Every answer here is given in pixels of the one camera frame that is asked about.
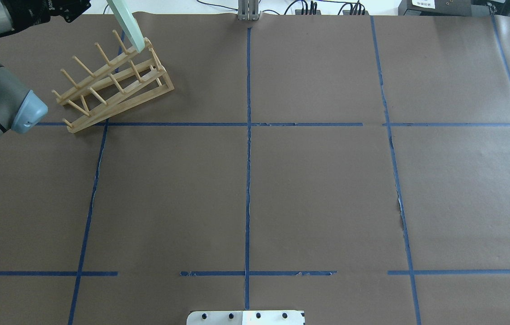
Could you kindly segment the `light green plate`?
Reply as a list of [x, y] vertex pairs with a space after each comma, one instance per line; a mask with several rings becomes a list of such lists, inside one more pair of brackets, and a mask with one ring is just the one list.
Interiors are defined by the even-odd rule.
[[107, 0], [107, 3], [137, 53], [143, 51], [145, 49], [145, 37], [143, 37], [141, 28], [127, 1]]

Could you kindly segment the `wooden dish rack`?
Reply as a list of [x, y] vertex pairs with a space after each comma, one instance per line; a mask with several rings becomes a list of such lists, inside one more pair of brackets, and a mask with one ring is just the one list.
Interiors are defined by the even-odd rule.
[[101, 45], [96, 43], [104, 65], [97, 70], [91, 70], [78, 57], [73, 56], [74, 62], [85, 70], [85, 78], [75, 80], [67, 70], [61, 69], [60, 73], [68, 80], [70, 88], [63, 93], [51, 91], [59, 105], [71, 107], [80, 113], [73, 121], [62, 120], [71, 134], [83, 131], [175, 89], [155, 47], [147, 37], [143, 37], [142, 46], [127, 47], [116, 30], [113, 34], [121, 53], [110, 58]]

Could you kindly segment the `white mounting plate with bolts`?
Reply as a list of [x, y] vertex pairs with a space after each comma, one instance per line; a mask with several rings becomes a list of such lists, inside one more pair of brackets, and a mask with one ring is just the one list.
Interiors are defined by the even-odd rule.
[[305, 325], [304, 311], [246, 310], [194, 311], [189, 313], [187, 325]]

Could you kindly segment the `blue tape line lengthwise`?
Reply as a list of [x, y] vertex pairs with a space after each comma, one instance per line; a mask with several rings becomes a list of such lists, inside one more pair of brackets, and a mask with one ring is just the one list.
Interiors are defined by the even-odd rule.
[[92, 186], [92, 191], [90, 193], [90, 199], [89, 199], [89, 203], [88, 203], [88, 212], [87, 212], [87, 218], [85, 220], [83, 240], [81, 243], [80, 256], [79, 256], [79, 263], [77, 266], [77, 270], [75, 272], [75, 284], [74, 284], [74, 289], [73, 289], [73, 294], [72, 294], [72, 300], [71, 300], [71, 305], [70, 305], [68, 321], [67, 321], [67, 323], [69, 325], [73, 325], [75, 323], [75, 315], [76, 315], [76, 310], [77, 310], [77, 304], [79, 301], [81, 280], [83, 280], [84, 278], [114, 278], [114, 277], [119, 276], [118, 271], [85, 271], [84, 270], [85, 258], [86, 258], [86, 253], [87, 253], [87, 249], [88, 249], [88, 243], [89, 243], [90, 226], [92, 224], [92, 218], [94, 215], [94, 206], [95, 206], [96, 194], [98, 191], [98, 183], [99, 183], [100, 173], [101, 173], [101, 163], [102, 163], [104, 150], [105, 150], [105, 146], [106, 146], [106, 138], [108, 135], [109, 119], [104, 119], [104, 120], [102, 120], [102, 122], [97, 123], [96, 125], [103, 127], [103, 133], [102, 133], [100, 146], [98, 149], [98, 158], [96, 160], [96, 168], [94, 171], [93, 186]]
[[385, 117], [384, 127], [387, 132], [388, 145], [389, 145], [392, 170], [393, 170], [393, 177], [394, 177], [395, 189], [397, 192], [398, 206], [399, 206], [401, 222], [402, 222], [402, 234], [403, 234], [403, 241], [404, 241], [406, 261], [407, 261], [406, 273], [410, 279], [410, 286], [411, 286], [411, 291], [412, 291], [412, 304], [413, 304], [413, 308], [414, 308], [416, 324], [422, 325], [419, 297], [418, 297], [418, 292], [417, 292], [417, 288], [416, 288], [416, 276], [415, 276], [415, 271], [414, 271], [414, 267], [413, 267], [413, 263], [412, 263], [411, 243], [410, 243], [410, 237], [409, 237], [409, 232], [408, 232], [407, 218], [406, 218], [406, 214], [405, 214], [405, 202], [403, 200], [403, 195], [402, 195], [401, 179], [399, 176], [398, 165], [397, 165], [397, 155], [396, 155], [394, 142], [393, 142], [393, 128], [391, 126], [391, 118], [390, 118], [390, 114], [389, 114], [388, 101], [387, 101], [387, 97], [385, 94], [383, 68], [382, 68], [382, 63], [381, 63], [381, 57], [379, 54], [379, 44], [378, 44], [378, 39], [377, 39], [376, 22], [375, 22], [374, 16], [370, 16], [369, 18], [370, 18], [370, 26], [372, 29], [374, 54], [376, 57], [377, 78], [379, 81], [379, 92], [381, 95], [382, 105], [384, 107], [384, 117]]

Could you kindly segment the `blue tape line crosswise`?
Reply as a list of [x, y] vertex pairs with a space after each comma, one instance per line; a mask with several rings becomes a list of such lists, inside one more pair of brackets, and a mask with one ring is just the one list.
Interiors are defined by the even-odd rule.
[[[110, 123], [121, 127], [364, 127], [366, 123]], [[510, 123], [382, 123], [383, 127], [510, 127]]]
[[[180, 276], [244, 276], [244, 271], [181, 271]], [[251, 271], [249, 276], [331, 276], [336, 271]], [[388, 271], [389, 275], [507, 275], [510, 269]], [[0, 271], [0, 276], [118, 276], [117, 271]]]

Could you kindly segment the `centre blue tape line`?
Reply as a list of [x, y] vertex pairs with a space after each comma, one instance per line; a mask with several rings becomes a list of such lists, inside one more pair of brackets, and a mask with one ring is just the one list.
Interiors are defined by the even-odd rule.
[[251, 238], [251, 148], [252, 148], [252, 96], [251, 96], [251, 47], [252, 28], [247, 28], [246, 34], [246, 220], [245, 220], [245, 243], [244, 243], [244, 309], [250, 309], [250, 238]]

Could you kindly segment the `near blue tape line crosswise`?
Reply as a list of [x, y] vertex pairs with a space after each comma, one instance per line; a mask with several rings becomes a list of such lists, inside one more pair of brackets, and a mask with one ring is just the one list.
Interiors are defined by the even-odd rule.
[[[244, 276], [244, 271], [181, 271], [180, 276]], [[251, 271], [249, 276], [331, 276], [336, 271]], [[510, 269], [388, 271], [389, 275], [507, 275]], [[117, 271], [0, 271], [0, 276], [118, 276]]]

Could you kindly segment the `brown paper table cover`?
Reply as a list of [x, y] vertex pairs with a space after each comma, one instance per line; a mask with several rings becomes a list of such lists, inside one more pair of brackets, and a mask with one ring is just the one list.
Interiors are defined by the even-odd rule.
[[[374, 17], [391, 123], [510, 123], [490, 17]], [[309, 325], [416, 325], [369, 17], [137, 15], [175, 89], [109, 120], [74, 325], [184, 324], [244, 309], [252, 28], [250, 309]], [[510, 66], [510, 17], [497, 17]], [[121, 51], [110, 16], [0, 39], [0, 61], [49, 106], [0, 137], [0, 271], [77, 270], [103, 127], [70, 134], [56, 104]], [[392, 127], [415, 270], [510, 269], [510, 127]], [[0, 325], [66, 325], [75, 276], [0, 276]], [[510, 274], [416, 275], [422, 325], [510, 325]]]

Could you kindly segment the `black equipment box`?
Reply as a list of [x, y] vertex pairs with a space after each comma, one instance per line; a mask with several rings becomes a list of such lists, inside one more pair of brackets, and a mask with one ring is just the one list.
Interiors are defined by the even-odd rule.
[[402, 0], [397, 11], [398, 16], [484, 17], [496, 8], [483, 0]]

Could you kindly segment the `right blue tape line lengthwise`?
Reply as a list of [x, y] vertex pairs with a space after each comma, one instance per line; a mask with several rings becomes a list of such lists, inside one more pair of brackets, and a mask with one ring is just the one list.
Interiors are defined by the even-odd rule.
[[393, 128], [391, 126], [391, 118], [390, 118], [390, 114], [389, 114], [388, 101], [387, 101], [387, 97], [385, 94], [383, 68], [382, 68], [382, 63], [381, 63], [381, 57], [379, 54], [379, 44], [378, 44], [378, 39], [377, 39], [376, 22], [375, 22], [374, 16], [370, 16], [369, 18], [370, 18], [370, 26], [372, 29], [374, 54], [376, 57], [377, 78], [379, 81], [379, 92], [381, 95], [382, 105], [384, 107], [384, 117], [385, 117], [384, 127], [387, 132], [388, 145], [389, 145], [392, 170], [393, 170], [393, 177], [394, 177], [395, 189], [397, 192], [398, 206], [399, 206], [401, 222], [402, 222], [402, 234], [403, 234], [403, 241], [404, 241], [406, 261], [407, 261], [406, 273], [410, 279], [410, 286], [411, 286], [411, 291], [412, 291], [412, 304], [413, 304], [413, 308], [414, 308], [416, 324], [422, 325], [419, 297], [418, 297], [418, 292], [417, 292], [417, 288], [416, 288], [416, 276], [415, 276], [415, 271], [414, 271], [414, 267], [413, 267], [413, 263], [412, 263], [411, 243], [410, 243], [410, 237], [409, 237], [409, 232], [408, 232], [407, 218], [406, 218], [406, 214], [405, 214], [405, 202], [403, 200], [403, 195], [402, 195], [401, 179], [399, 176], [398, 165], [397, 165], [397, 155], [396, 155], [394, 142], [393, 142]]

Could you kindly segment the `grey metal post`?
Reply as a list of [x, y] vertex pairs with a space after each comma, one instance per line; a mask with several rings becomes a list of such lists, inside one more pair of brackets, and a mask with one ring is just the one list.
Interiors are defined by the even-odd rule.
[[259, 0], [238, 0], [238, 20], [258, 21], [261, 16]]

